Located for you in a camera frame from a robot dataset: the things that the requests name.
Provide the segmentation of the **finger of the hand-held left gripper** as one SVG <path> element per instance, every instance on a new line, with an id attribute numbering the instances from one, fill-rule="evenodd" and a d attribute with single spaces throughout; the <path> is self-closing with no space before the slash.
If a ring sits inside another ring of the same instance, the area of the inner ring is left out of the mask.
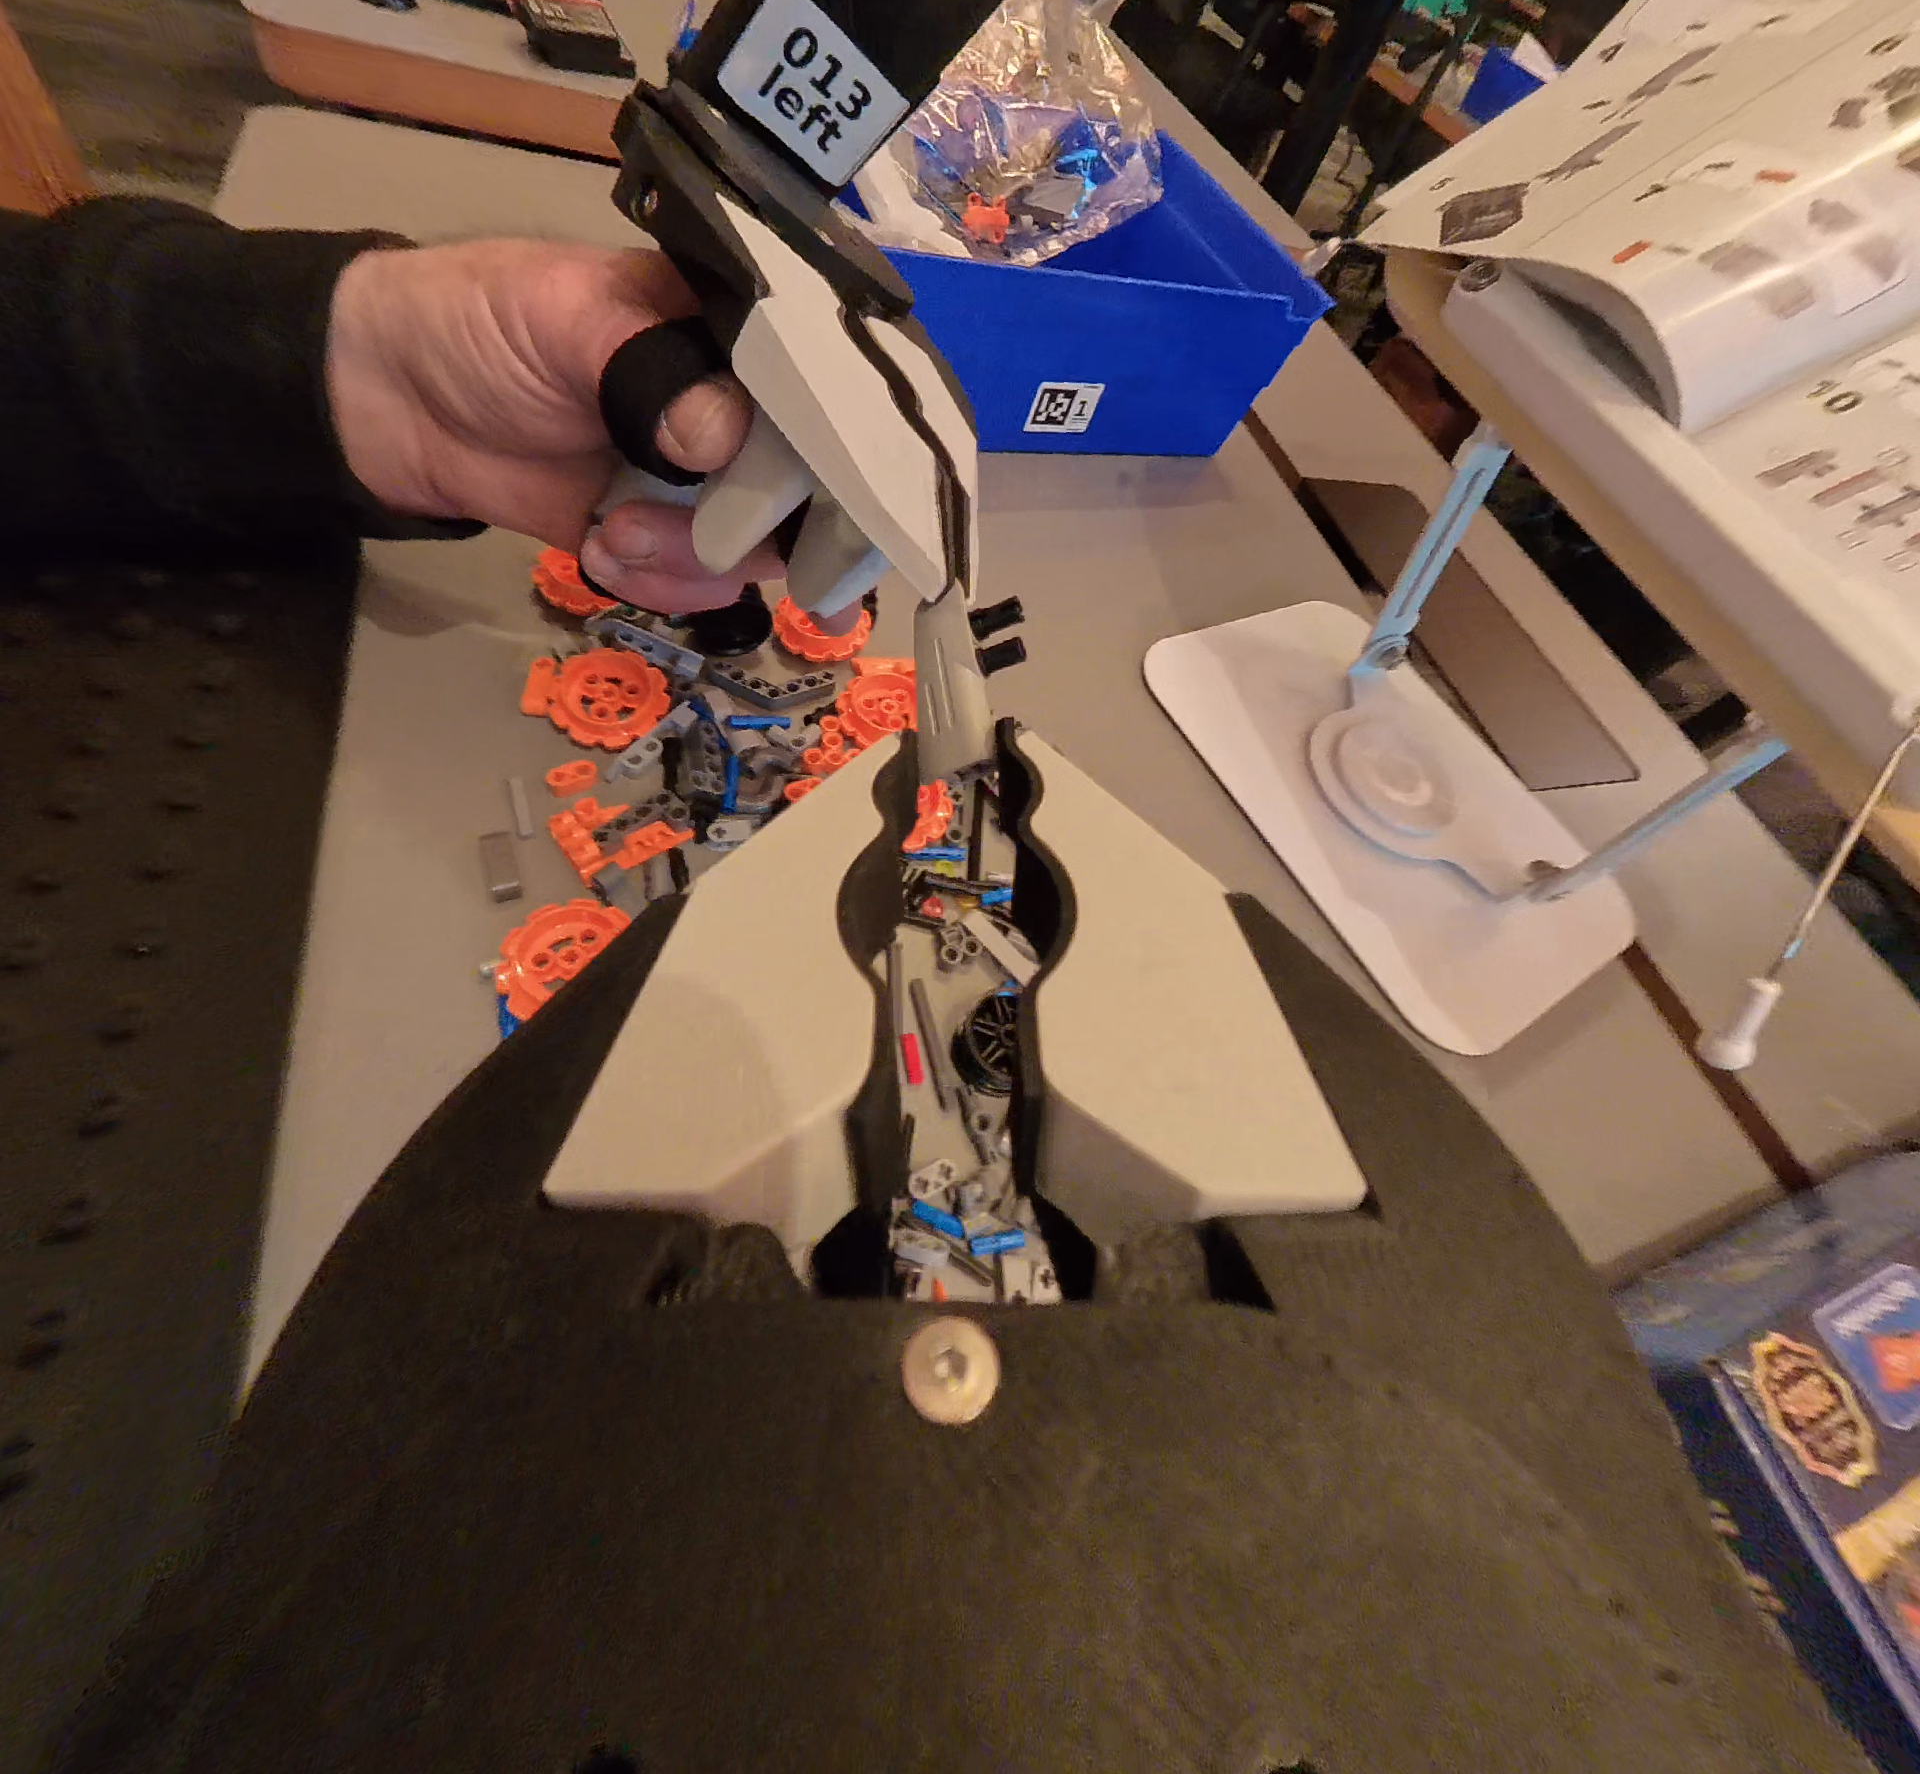
<path id="1" fill-rule="evenodd" d="M 916 320 L 857 317 L 766 297 L 731 344 L 731 373 L 821 492 L 925 601 L 978 587 L 980 446 L 973 410 Z"/>
<path id="2" fill-rule="evenodd" d="M 781 519 L 781 562 L 787 598 L 815 620 L 830 620 L 863 603 L 892 570 L 894 557 L 815 492 Z"/>

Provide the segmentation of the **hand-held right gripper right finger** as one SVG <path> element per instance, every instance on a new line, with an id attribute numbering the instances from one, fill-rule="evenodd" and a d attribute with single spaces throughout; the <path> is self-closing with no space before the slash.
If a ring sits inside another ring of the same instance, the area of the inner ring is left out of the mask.
<path id="1" fill-rule="evenodd" d="M 1012 919 L 1037 967 L 1014 1027 L 1012 1159 L 1063 1297 L 1149 1256 L 1206 1261 L 1252 1217 L 1353 1214 L 1368 1181 L 1230 894 L 1063 753 L 1001 731 Z"/>

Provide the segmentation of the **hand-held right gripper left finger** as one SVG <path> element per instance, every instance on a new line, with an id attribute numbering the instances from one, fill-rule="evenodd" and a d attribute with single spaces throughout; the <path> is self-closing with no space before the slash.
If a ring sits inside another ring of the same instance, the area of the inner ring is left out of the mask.
<path id="1" fill-rule="evenodd" d="M 880 962 L 918 811 L 911 745 L 876 745 L 701 876 L 548 1168 L 572 1210 L 771 1230 L 820 1291 L 886 1291 L 908 1169 Z"/>

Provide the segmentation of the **grey beam piece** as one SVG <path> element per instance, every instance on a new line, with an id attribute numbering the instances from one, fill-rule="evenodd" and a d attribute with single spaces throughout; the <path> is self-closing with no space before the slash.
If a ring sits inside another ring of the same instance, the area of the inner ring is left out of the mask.
<path id="1" fill-rule="evenodd" d="M 914 663 L 921 781 L 966 779 L 993 767 L 995 723 L 962 582 L 949 580 L 918 603 Z"/>

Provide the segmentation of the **pile of plastic building pieces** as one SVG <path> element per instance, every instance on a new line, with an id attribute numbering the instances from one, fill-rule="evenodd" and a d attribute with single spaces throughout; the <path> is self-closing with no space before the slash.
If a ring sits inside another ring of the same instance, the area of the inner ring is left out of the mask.
<path id="1" fill-rule="evenodd" d="M 513 826 L 483 834 L 483 867 L 497 902 L 520 899 L 515 851 L 545 834 L 585 891 L 529 908 L 486 966 L 502 1038 L 698 867 L 903 732 L 914 704 L 909 663 L 867 650 L 874 596 L 833 637 L 756 587 L 715 616 L 616 605 L 556 550 L 534 562 L 531 587 L 572 635 L 529 663 L 520 712 L 575 754 L 543 777 L 548 813 L 524 779 L 508 781 Z M 1028 948 L 1011 880 L 985 870 L 993 824 L 985 788 L 925 789 L 899 856 L 905 912 L 884 979 L 903 1125 L 938 1136 L 938 1153 L 894 1201 L 892 1250 L 899 1297 L 925 1304 L 1061 1297 L 1038 1217 L 1012 1184 L 1016 967 Z"/>

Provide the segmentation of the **person's left hand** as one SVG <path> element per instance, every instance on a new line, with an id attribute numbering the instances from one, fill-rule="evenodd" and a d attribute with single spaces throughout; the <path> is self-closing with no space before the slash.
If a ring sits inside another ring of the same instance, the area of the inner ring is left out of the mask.
<path id="1" fill-rule="evenodd" d="M 712 573 L 688 509 L 596 516 L 620 458 L 602 374 L 627 338 L 691 317 L 696 301 L 657 251 L 536 240 L 364 251 L 338 281 L 326 341 L 346 466 L 393 513 L 540 541 L 635 608 L 725 608 L 783 579 L 774 545 Z"/>

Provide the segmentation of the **clear plastic parts bag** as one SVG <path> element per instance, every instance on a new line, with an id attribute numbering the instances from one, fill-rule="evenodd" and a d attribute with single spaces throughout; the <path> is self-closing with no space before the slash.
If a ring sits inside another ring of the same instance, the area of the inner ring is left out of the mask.
<path id="1" fill-rule="evenodd" d="M 928 248 L 1033 271 L 1159 203 L 1122 3 L 1001 0 L 951 60 L 888 147 Z"/>

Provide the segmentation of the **blue storage bin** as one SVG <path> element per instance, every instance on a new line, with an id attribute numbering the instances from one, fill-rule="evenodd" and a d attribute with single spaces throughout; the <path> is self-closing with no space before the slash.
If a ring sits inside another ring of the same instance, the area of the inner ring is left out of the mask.
<path id="1" fill-rule="evenodd" d="M 843 192 L 985 453 L 1206 458 L 1331 307 L 1162 132 L 1068 114 L 1038 168 L 902 132 Z"/>

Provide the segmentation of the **small black box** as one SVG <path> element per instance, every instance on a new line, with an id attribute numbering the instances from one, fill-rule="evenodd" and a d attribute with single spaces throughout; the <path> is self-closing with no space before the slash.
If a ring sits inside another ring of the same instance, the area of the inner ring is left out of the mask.
<path id="1" fill-rule="evenodd" d="M 543 65 L 633 82 L 635 63 L 602 0 L 508 0 L 528 50 Z"/>

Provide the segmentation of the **white book stand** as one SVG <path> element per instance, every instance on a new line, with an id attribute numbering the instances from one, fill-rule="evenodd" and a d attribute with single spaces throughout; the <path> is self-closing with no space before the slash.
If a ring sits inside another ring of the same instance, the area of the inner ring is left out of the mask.
<path id="1" fill-rule="evenodd" d="M 1715 395 L 1693 428 L 1628 363 L 1620 307 L 1597 317 L 1518 262 L 1460 271 L 1440 322 L 1506 424 L 1468 445 L 1379 620 L 1272 609 L 1164 639 L 1143 676 L 1405 1020 L 1484 1058 L 1632 945 L 1625 862 L 1789 749 L 1765 708 L 1732 761 L 1577 858 L 1546 802 L 1411 669 L 1423 603 L 1519 426 L 1872 774 L 1864 826 L 1915 807 L 1915 306 L 1811 345 L 1742 333 L 1702 350 Z"/>

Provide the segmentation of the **black stand pole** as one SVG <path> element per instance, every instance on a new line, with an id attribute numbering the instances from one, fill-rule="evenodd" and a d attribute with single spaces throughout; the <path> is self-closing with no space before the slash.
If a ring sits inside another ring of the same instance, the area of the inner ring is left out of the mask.
<path id="1" fill-rule="evenodd" d="M 1302 101 L 1292 110 L 1263 178 L 1265 192 L 1285 210 L 1296 210 L 1309 197 L 1384 38 L 1402 10 L 1405 0 L 1346 0 L 1334 17 Z"/>

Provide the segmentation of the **small blue bin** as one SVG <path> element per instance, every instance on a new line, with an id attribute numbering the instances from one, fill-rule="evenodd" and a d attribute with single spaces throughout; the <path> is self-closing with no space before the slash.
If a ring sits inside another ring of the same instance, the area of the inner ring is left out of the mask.
<path id="1" fill-rule="evenodd" d="M 1458 112 L 1477 126 L 1518 106 L 1530 93 L 1549 85 L 1561 67 L 1532 36 L 1508 47 L 1487 46 L 1475 77 L 1458 101 Z"/>

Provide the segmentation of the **blue cardboard kit box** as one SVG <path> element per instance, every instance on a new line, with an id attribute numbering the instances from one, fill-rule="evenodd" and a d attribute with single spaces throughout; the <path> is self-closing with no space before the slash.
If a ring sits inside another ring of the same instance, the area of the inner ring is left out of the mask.
<path id="1" fill-rule="evenodd" d="M 1762 1614 L 1879 1771 L 1918 1768 L 1918 1155 L 1628 1281 L 1618 1313 Z"/>

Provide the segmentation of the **instruction booklet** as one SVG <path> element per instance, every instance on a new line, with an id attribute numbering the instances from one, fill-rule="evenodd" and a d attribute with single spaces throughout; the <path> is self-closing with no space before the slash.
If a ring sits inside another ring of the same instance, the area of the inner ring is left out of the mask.
<path id="1" fill-rule="evenodd" d="M 1915 0 L 1629 0 L 1388 188 L 1382 250 L 1562 302 L 1681 438 L 1652 519 L 1915 687 Z"/>

